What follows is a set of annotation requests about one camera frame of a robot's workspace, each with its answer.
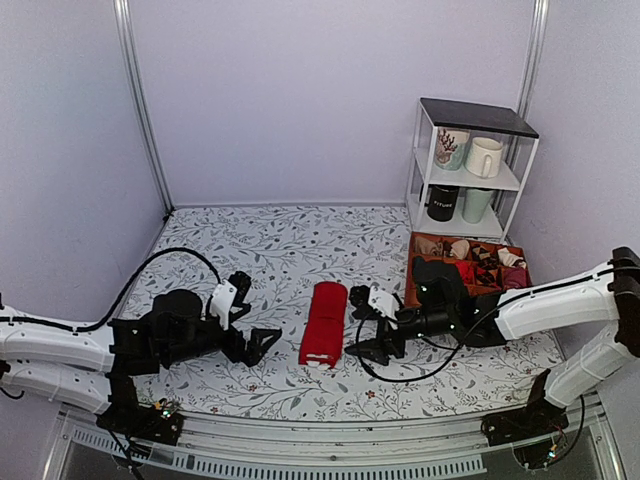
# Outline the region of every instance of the mint green mug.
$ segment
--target mint green mug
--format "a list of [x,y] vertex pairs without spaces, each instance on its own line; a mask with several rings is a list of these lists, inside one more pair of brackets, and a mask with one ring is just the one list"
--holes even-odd
[[444,170],[458,170],[467,151],[469,132],[440,127],[436,144],[436,165]]
[[493,190],[490,188],[467,188],[462,208],[462,218],[467,223],[480,223],[486,212]]

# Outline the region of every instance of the white wall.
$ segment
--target white wall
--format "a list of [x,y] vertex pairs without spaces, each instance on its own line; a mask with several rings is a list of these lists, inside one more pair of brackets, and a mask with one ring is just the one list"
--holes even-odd
[[[529,122],[541,135],[511,236],[538,282],[640,252],[640,3],[551,2]],[[559,332],[569,353],[600,325]],[[640,478],[638,365],[600,389],[627,475]]]
[[[0,291],[104,314],[161,225],[113,2],[0,2]],[[58,406],[0,395],[0,478],[40,475]]]
[[131,2],[174,200],[403,201],[418,97],[515,106],[533,3]]

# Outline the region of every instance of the cable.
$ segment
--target cable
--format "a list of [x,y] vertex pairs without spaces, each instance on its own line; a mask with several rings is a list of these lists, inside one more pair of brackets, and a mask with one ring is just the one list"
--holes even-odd
[[144,477],[138,470],[138,467],[133,461],[133,458],[131,458],[131,454],[129,453],[129,450],[124,448],[124,445],[122,445],[122,442],[120,442],[118,437],[116,437],[115,433],[113,433],[111,430],[108,430],[108,432],[109,432],[109,435],[111,435],[111,438],[113,438],[113,440],[118,445],[118,448],[120,449],[120,451],[123,453],[123,455],[127,459],[127,463],[129,464],[129,471],[133,474],[134,477],[136,477],[136,480],[144,480]]
[[142,262],[142,264],[136,269],[136,271],[133,272],[133,274],[129,277],[129,280],[127,280],[127,283],[125,283],[124,287],[122,287],[122,289],[120,290],[120,293],[116,297],[113,304],[111,304],[111,307],[109,308],[105,316],[102,317],[102,319],[97,321],[96,323],[93,323],[86,327],[73,327],[71,325],[65,325],[63,323],[57,323],[51,320],[44,320],[40,318],[31,318],[31,317],[0,317],[0,322],[16,321],[16,322],[24,322],[24,323],[33,323],[36,325],[43,325],[45,327],[58,328],[60,330],[66,330],[67,332],[74,332],[74,333],[75,332],[77,333],[93,332],[99,329],[100,327],[104,326],[111,319],[111,317],[113,316],[113,313],[116,311],[116,309],[118,308],[118,305],[120,305],[120,303],[124,299],[124,296],[127,294],[127,291],[129,290],[133,282],[136,281],[138,276],[144,271],[145,268],[147,268],[147,266],[151,262],[153,262],[158,257],[162,257],[164,255],[168,255],[170,253],[175,253],[175,252],[188,253],[189,255],[196,257],[198,260],[202,261],[202,263],[204,263],[209,268],[209,270],[213,272],[218,283],[222,283],[222,281],[220,280],[220,275],[218,274],[218,270],[216,270],[216,267],[214,267],[213,264],[204,255],[186,247],[171,247],[171,248],[167,248],[165,250],[161,250],[159,252],[154,253],[149,258],[147,258],[144,262]]
[[555,444],[557,446],[562,447],[563,449],[567,447],[567,445],[569,444],[569,441],[567,440],[567,434],[564,433],[564,430],[562,430],[562,427],[557,426],[556,427],[558,429],[558,432],[560,433],[560,437],[558,438],[558,440],[555,442]]
[[[607,275],[609,273],[620,272],[620,271],[640,271],[640,267],[629,266],[629,267],[609,268],[609,269],[606,269],[606,270],[602,270],[602,271],[596,273],[595,275],[598,276],[598,277],[601,277],[601,276]],[[511,303],[513,303],[515,301],[521,300],[521,299],[529,297],[531,295],[548,292],[550,290],[557,290],[559,288],[572,287],[574,285],[579,285],[580,283],[588,282],[589,280],[593,280],[593,275],[589,275],[587,277],[582,277],[582,278],[577,278],[577,279],[574,279],[574,280],[569,280],[569,281],[563,282],[563,283],[557,283],[557,284],[553,284],[553,285],[547,285],[545,287],[540,287],[540,288],[528,290],[528,291],[523,292],[523,293],[521,293],[519,295],[511,297],[508,300],[505,300],[501,304],[497,305],[496,307],[494,307],[493,309],[491,309],[487,313],[485,313],[482,317],[480,317],[480,319],[476,323],[474,323],[471,326],[471,328],[469,330],[467,330],[467,333],[465,334],[464,337],[462,337],[462,340],[460,342],[458,342],[458,345],[451,350],[451,354],[446,359],[444,359],[444,361],[440,364],[439,367],[437,367],[435,370],[433,370],[433,371],[431,371],[429,373],[426,373],[424,375],[421,375],[419,377],[414,377],[414,378],[409,378],[409,379],[404,379],[404,378],[386,378],[386,377],[383,377],[383,376],[377,374],[373,370],[373,368],[371,368],[371,366],[369,366],[369,365],[367,365],[365,363],[364,359],[362,358],[362,354],[361,354],[361,351],[360,351],[360,345],[359,345],[359,343],[360,343],[360,332],[362,332],[362,326],[364,325],[365,321],[369,319],[370,315],[365,316],[360,321],[360,324],[358,325],[358,329],[356,330],[356,343],[355,343],[356,356],[358,357],[358,360],[360,361],[360,365],[362,366],[364,371],[367,372],[369,375],[371,375],[373,378],[375,378],[377,380],[381,380],[383,382],[389,382],[389,383],[410,383],[410,382],[418,382],[420,380],[425,380],[425,379],[427,379],[429,377],[432,377],[432,376],[436,375],[437,373],[440,373],[442,370],[444,370],[447,367],[447,365],[449,365],[449,363],[451,363],[451,361],[456,356],[456,354],[462,349],[462,347],[465,344],[465,341],[475,331],[475,329],[478,328],[480,326],[480,324],[482,324],[488,318],[491,318],[491,316],[493,314],[495,314],[496,312],[498,312],[501,308],[506,307],[507,305],[509,305],[509,304],[511,304]],[[395,320],[392,323],[401,324],[403,322],[398,322],[397,320]]]
[[22,397],[24,397],[24,390],[22,390],[18,395],[12,395],[9,392],[7,392],[4,388],[0,387],[0,392],[4,393],[11,400],[20,400]]
[[551,460],[551,461],[546,462],[546,463],[545,463],[545,460],[547,460],[547,458],[545,458],[544,460],[542,460],[540,462],[539,465],[536,465],[533,468],[529,468],[529,470],[544,470],[547,467],[550,467],[552,465],[555,465],[558,462],[561,462],[562,460],[564,460],[565,458],[567,458],[569,456],[571,451],[578,444],[578,440],[580,440],[580,435],[582,434],[582,429],[584,427],[584,417],[585,417],[586,407],[584,405],[584,397],[582,395],[580,395],[580,404],[582,406],[582,413],[580,414],[580,426],[578,427],[578,432],[576,433],[576,436],[573,439],[573,442],[571,442],[571,445],[569,445],[566,450],[563,450],[562,456],[557,456],[557,457],[555,457],[554,460]]
[[455,347],[445,347],[444,345],[438,345],[437,343],[429,340],[427,337],[422,337],[422,340],[425,343],[428,343],[429,345],[431,345],[432,347],[439,348],[440,350],[455,350]]
[[129,448],[127,448],[127,450],[129,450],[129,453],[133,452],[138,456],[149,458],[149,456],[151,455],[151,448],[134,442],[129,435],[126,435],[125,438],[127,439],[127,442],[129,442]]

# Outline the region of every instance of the patterned table surface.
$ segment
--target patterned table surface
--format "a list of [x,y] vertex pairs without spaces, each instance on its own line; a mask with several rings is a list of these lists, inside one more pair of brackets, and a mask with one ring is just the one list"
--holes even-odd
[[[323,280],[347,287],[378,284],[402,296],[409,236],[403,207],[176,211],[155,251],[186,246],[209,258],[223,278],[245,271],[253,279],[246,300],[253,308],[234,325],[245,337],[251,327],[282,328],[283,336],[254,368],[232,364],[215,353],[159,375],[138,377],[141,401],[167,397],[193,412],[304,421],[415,419],[525,402],[535,374],[561,361],[550,333],[505,347],[464,349],[441,373],[416,383],[374,380],[348,355],[329,371],[298,365],[314,284]],[[140,317],[154,296],[171,289],[191,289],[206,300],[214,286],[215,278],[197,259],[182,253],[161,257],[141,275],[122,318]],[[349,316],[345,345],[353,342],[356,327]],[[373,327],[365,327],[362,338],[370,338]],[[454,345],[449,337],[434,340]],[[405,358],[392,359],[388,367],[373,366],[387,377],[410,378],[437,367],[448,353],[410,341]]]

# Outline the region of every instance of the white robotic arm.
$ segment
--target white robotic arm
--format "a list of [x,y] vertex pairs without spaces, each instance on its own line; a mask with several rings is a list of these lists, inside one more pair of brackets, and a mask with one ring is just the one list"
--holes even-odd
[[[379,323],[376,338],[347,347],[347,353],[386,365],[389,356],[404,355],[404,342],[411,338],[452,334],[460,345],[481,348],[552,328],[610,322],[580,352],[536,378],[527,407],[485,419],[490,443],[553,431],[566,422],[567,406],[640,357],[640,259],[626,247],[581,275],[479,297],[468,296],[454,265],[417,257],[412,268],[420,307],[403,308],[377,287],[351,289],[354,317]],[[514,425],[526,428],[517,431]]]
[[[614,273],[603,263],[584,274],[522,290],[510,290],[500,303],[519,299],[500,309],[495,324],[505,340],[515,340],[534,332],[566,327],[578,323],[608,320],[612,323],[569,360],[551,369],[545,381],[545,399],[558,408],[566,408],[587,390],[613,374],[626,363],[636,360],[629,349],[615,340],[620,320],[614,292]],[[552,289],[554,285],[571,286]]]
[[231,323],[250,311],[251,279],[234,273],[218,284],[206,309],[197,294],[158,295],[138,320],[72,322],[26,314],[0,304],[0,386],[63,401],[98,416],[118,433],[175,444],[182,417],[162,400],[140,406],[132,376],[216,350],[256,365],[281,330],[252,329],[249,340]]

